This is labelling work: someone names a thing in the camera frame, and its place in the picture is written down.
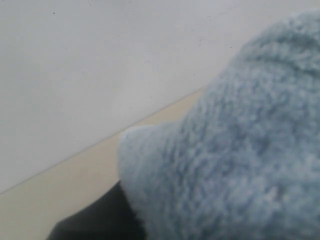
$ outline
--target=light blue fleece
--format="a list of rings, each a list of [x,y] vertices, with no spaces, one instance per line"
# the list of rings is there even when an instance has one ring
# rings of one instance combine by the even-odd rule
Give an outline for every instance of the light blue fleece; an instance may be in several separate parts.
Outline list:
[[[320,239],[320,11],[247,43],[179,121],[125,132],[149,240]]]

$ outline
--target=dark fabric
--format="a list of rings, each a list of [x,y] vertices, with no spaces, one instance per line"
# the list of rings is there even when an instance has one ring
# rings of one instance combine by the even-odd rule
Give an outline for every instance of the dark fabric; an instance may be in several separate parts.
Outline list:
[[[146,237],[118,182],[95,203],[59,222],[47,240],[129,239]]]

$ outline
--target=plush toy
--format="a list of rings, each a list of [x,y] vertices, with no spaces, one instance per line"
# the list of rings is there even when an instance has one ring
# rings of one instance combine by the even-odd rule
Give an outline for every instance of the plush toy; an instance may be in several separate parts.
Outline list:
[[[74,239],[320,239],[320,11],[247,43],[180,120],[126,131],[118,169],[124,217],[101,204],[100,238]]]

